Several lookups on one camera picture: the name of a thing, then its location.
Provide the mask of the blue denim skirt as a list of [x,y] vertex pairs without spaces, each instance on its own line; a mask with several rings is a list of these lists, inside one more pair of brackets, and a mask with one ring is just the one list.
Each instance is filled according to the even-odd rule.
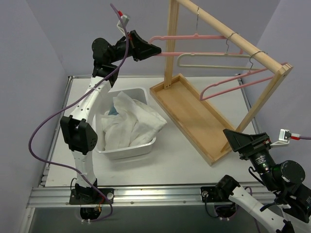
[[112,107],[110,108],[109,112],[108,112],[108,115],[109,116],[117,116],[119,113],[118,111],[116,110],[115,106],[112,105]]

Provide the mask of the white pleated skirt back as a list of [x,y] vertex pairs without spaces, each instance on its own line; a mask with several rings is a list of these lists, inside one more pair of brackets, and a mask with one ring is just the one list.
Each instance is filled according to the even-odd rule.
[[103,128],[105,150],[116,150],[150,142],[167,121],[153,108],[132,99],[124,92],[113,98],[118,111],[114,122]]

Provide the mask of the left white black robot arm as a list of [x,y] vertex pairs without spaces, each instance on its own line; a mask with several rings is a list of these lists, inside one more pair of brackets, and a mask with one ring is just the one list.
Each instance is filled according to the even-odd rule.
[[160,47],[143,40],[135,30],[123,36],[115,45],[104,38],[97,38],[91,48],[94,69],[86,97],[75,105],[69,116],[60,119],[64,141],[72,151],[77,169],[75,196],[86,203],[94,203],[99,195],[92,161],[98,135],[91,124],[100,103],[118,78],[119,68],[114,63],[128,57],[138,62],[162,52]]

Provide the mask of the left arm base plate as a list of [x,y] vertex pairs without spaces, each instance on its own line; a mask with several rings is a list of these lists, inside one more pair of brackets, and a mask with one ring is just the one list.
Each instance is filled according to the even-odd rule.
[[69,197],[70,205],[90,205],[90,204],[108,204],[110,201],[113,203],[114,189],[113,188],[99,188],[105,195],[103,197],[100,193],[91,187],[82,189],[72,189]]

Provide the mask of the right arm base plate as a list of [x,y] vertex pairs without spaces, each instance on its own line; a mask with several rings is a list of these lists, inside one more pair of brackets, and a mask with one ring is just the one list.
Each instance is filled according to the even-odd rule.
[[212,203],[221,201],[215,186],[201,186],[200,193],[202,202]]

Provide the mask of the pink hanger back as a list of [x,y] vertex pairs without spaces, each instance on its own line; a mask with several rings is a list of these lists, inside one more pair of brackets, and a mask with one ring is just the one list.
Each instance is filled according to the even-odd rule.
[[206,50],[200,49],[199,46],[206,45],[209,41],[228,41],[227,37],[223,35],[210,35],[210,34],[199,34],[197,31],[194,34],[189,35],[178,35],[177,24],[179,19],[179,5],[171,5],[168,13],[168,27],[167,35],[164,36],[153,36],[149,40],[149,44],[154,41],[165,41],[166,48],[161,52],[161,56],[174,57],[179,56],[183,53],[194,54],[196,52],[207,53]]

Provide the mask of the cream white hanger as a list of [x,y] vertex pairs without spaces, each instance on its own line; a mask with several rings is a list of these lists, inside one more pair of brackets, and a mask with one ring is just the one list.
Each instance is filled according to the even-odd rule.
[[242,66],[235,63],[236,60],[246,61],[251,58],[244,54],[243,50],[237,53],[230,53],[229,41],[231,36],[225,40],[226,50],[224,52],[189,52],[182,53],[177,58],[177,66],[180,68],[204,68],[204,69],[225,69],[225,70],[258,70],[252,66]]

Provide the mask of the white skirt front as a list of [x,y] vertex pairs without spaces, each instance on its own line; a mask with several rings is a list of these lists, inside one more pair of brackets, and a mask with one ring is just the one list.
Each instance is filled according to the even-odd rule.
[[103,128],[110,126],[114,122],[114,119],[117,117],[117,116],[109,116],[108,112],[109,111],[106,111],[103,115],[101,115],[101,123]]

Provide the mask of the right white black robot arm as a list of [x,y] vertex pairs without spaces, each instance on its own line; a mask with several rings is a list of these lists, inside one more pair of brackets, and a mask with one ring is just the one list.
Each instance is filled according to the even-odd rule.
[[280,130],[272,143],[267,133],[244,134],[223,130],[228,143],[240,159],[249,160],[262,184],[275,195],[274,202],[263,205],[233,177],[225,175],[215,186],[215,195],[229,200],[262,224],[270,233],[309,233],[311,231],[311,190],[303,184],[305,171],[292,160],[275,163],[269,150],[300,140],[299,134]]

